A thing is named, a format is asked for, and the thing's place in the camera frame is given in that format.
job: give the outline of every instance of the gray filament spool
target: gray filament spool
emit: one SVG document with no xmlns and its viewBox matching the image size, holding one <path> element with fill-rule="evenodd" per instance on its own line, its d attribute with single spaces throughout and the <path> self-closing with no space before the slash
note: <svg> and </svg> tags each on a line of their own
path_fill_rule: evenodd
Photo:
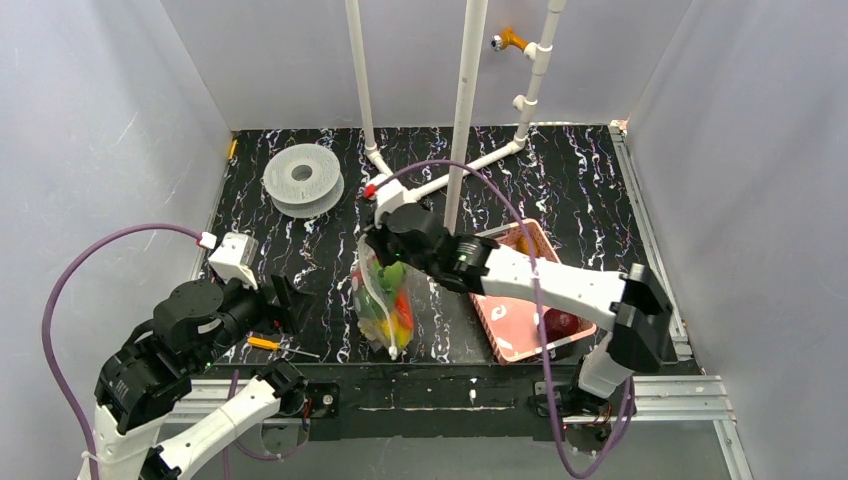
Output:
<svg viewBox="0 0 848 480">
<path fill-rule="evenodd" d="M 277 210 L 294 218 L 327 212 L 342 198 L 339 159 L 331 150 L 304 143 L 274 155 L 262 176 Z"/>
</svg>

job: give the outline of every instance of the red connector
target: red connector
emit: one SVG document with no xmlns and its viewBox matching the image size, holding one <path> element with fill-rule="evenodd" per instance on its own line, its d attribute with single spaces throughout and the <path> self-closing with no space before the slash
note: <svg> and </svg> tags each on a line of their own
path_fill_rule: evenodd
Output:
<svg viewBox="0 0 848 480">
<path fill-rule="evenodd" d="M 377 186 L 371 183 L 365 186 L 365 193 L 362 196 L 371 200 L 375 193 L 377 193 Z"/>
</svg>

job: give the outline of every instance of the green vegetable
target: green vegetable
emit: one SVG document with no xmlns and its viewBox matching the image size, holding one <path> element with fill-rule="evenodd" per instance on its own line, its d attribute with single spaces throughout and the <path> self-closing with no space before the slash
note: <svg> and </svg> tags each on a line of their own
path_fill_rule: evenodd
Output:
<svg viewBox="0 0 848 480">
<path fill-rule="evenodd" d="M 389 265 L 380 270 L 377 276 L 379 277 L 380 288 L 385 290 L 386 293 L 396 294 L 406 278 L 406 266 L 401 262 L 395 262 L 394 265 Z"/>
</svg>

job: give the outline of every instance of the screwdriver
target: screwdriver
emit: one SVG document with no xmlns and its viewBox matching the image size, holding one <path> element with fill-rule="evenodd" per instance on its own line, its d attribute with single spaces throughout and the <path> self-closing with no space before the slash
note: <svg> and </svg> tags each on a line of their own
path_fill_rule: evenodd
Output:
<svg viewBox="0 0 848 480">
<path fill-rule="evenodd" d="M 286 348 L 281 347 L 279 343 L 273 342 L 271 340 L 265 340 L 264 338 L 259 337 L 247 337 L 247 344 L 251 347 L 261 348 L 263 350 L 271 350 L 276 352 L 277 350 L 282 350 L 284 352 L 292 352 L 299 353 L 301 355 L 306 355 L 307 357 L 313 358 L 321 358 L 320 355 L 315 355 L 314 353 L 304 352 L 303 350 L 298 350 L 296 348 Z"/>
</svg>

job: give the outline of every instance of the red fruit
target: red fruit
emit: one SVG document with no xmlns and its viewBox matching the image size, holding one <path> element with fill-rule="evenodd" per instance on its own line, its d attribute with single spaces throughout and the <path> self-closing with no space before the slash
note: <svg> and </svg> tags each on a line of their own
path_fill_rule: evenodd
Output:
<svg viewBox="0 0 848 480">
<path fill-rule="evenodd" d="M 580 318 L 561 310 L 550 309 L 545 312 L 545 333 L 548 343 L 561 340 L 580 331 Z"/>
<path fill-rule="evenodd" d="M 412 320 L 412 314 L 409 312 L 409 300 L 406 298 L 406 291 L 398 292 L 395 300 L 395 310 L 397 310 L 398 320 L 403 328 L 412 330 L 415 327 L 415 322 Z"/>
</svg>

